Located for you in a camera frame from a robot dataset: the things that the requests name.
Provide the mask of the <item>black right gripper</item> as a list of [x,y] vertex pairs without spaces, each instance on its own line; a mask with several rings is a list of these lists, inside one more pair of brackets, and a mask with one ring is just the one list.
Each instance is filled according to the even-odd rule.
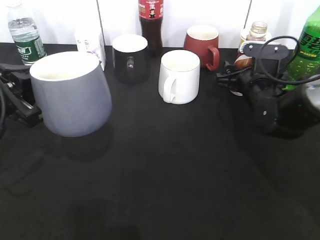
[[216,74],[216,82],[231,91],[238,91],[241,86],[242,94],[253,109],[253,123],[258,132],[276,138],[302,136],[307,130],[303,87],[281,91],[264,74],[251,75],[246,70],[224,61],[222,72]]

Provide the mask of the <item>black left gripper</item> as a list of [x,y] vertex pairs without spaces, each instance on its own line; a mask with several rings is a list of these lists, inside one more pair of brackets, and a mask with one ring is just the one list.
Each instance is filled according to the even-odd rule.
[[0,90],[5,116],[28,128],[42,122],[42,112],[33,94],[29,65],[0,64]]

